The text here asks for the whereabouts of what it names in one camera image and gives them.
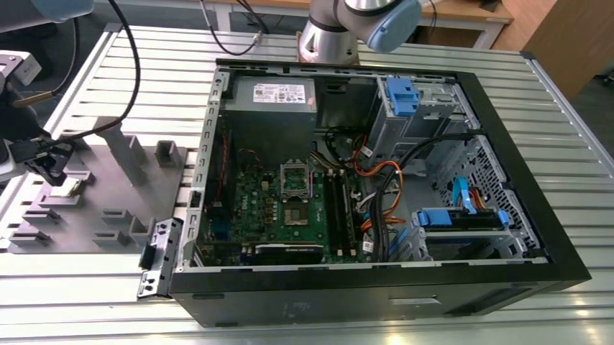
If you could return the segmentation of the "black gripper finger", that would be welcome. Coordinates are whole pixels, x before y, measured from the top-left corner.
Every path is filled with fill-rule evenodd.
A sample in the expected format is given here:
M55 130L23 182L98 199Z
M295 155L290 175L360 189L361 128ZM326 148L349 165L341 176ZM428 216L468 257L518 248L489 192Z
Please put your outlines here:
M51 175L51 169L54 164L49 162L49 160L28 160L26 162L26 169L36 174L38 176L43 177L44 181L53 182L54 176Z
M67 174L63 171L75 151L73 142L55 145L50 151L50 156L54 159L54 166L50 168L50 184L51 186L62 186L67 179Z

